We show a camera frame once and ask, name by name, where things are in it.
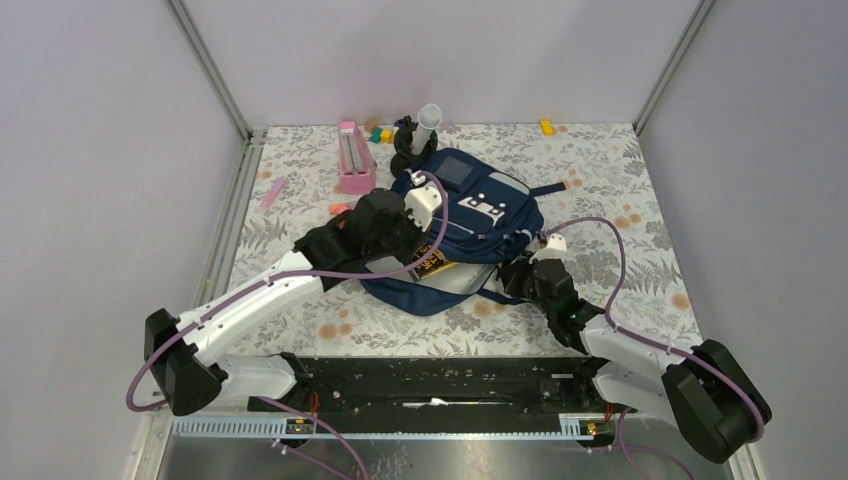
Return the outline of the treehouse paperback book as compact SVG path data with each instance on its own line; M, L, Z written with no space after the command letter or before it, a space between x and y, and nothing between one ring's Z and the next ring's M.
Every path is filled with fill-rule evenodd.
M452 268L456 262L450 260L441 250L434 250L430 255L426 253L431 249L430 245L423 245L414 252L412 262L420 259L423 261L410 271L414 281L420 281L443 270Z

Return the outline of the navy blue backpack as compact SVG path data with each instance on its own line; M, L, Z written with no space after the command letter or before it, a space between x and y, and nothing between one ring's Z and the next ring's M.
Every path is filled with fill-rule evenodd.
M434 174L448 194L448 210L437 211L433 248L456 264L420 281L409 272L364 280L374 298L415 316L431 316L482 294L501 304L507 298L487 288L498 266L524 253L538 237L544 216L538 199L562 192L561 182L530 187L473 155L445 148L419 165Z

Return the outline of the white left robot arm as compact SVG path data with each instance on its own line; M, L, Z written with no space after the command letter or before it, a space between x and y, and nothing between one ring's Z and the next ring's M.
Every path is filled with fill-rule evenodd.
M139 373L151 374L162 393L152 406L168 407L176 416L230 398L270 397L288 411L304 407L311 387L283 356L232 356L229 348L253 328L342 281L371 279L365 267L372 261L410 258L435 215L448 215L448 199L434 181L405 195L377 188L309 230L233 291L179 315L164 308L151 313L144 323Z

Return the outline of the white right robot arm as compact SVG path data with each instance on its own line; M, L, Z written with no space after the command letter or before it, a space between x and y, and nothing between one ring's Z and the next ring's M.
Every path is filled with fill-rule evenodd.
M573 386L575 402L597 412L608 403L633 407L675 427L716 464L760 438L773 413L726 346L705 340L683 348L623 326L581 298L558 259L520 258L499 267L504 293L533 304L554 338L588 356Z

